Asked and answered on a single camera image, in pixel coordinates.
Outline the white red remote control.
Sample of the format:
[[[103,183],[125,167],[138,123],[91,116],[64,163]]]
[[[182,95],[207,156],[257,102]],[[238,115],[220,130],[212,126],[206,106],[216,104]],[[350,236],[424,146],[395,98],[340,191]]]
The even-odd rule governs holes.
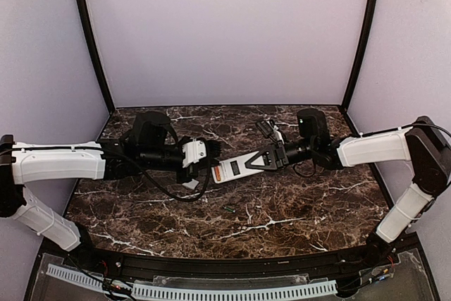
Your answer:
[[[241,156],[236,156],[231,159],[220,161],[219,164],[216,166],[220,166],[221,170],[223,172],[223,181],[221,183],[227,183],[232,180],[245,178],[247,176],[253,176],[255,174],[263,172],[263,170],[253,170],[253,169],[248,169],[245,167],[246,160],[248,160],[251,156],[255,155],[256,153],[257,152],[251,152],[248,154],[243,154]],[[213,175],[213,180],[215,183],[216,183],[216,178],[215,178],[215,174],[214,174],[214,168],[216,166],[214,166],[211,169],[211,172]]]

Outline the orange battery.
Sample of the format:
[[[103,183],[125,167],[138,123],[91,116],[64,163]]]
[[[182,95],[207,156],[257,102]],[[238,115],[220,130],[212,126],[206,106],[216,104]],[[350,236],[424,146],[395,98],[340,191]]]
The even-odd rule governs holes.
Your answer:
[[[216,183],[221,183],[223,181],[223,172],[220,166],[214,168],[214,174],[216,178]]]

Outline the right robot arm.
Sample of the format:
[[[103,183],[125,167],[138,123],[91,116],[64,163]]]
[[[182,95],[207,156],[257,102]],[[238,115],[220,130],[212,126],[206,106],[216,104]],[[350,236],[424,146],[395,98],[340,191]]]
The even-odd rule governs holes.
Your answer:
[[[399,236],[450,186],[450,144],[443,128],[420,116],[409,125],[332,139],[326,116],[318,109],[297,112],[300,140],[277,140],[246,160],[253,170],[276,171],[311,159],[316,166],[340,170],[360,164],[409,161],[414,175],[409,187],[366,239],[364,263],[374,266]]]

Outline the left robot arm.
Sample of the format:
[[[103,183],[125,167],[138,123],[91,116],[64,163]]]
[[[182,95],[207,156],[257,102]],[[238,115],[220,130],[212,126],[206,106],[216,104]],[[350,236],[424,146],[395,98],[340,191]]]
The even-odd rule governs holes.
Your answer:
[[[136,115],[118,139],[77,145],[30,145],[1,137],[1,217],[25,224],[38,235],[71,252],[90,246],[87,231],[63,218],[36,198],[26,183],[85,178],[119,180],[149,170],[174,172],[176,181],[195,188],[202,169],[210,169],[221,153],[215,140],[179,138],[170,118],[156,111]]]

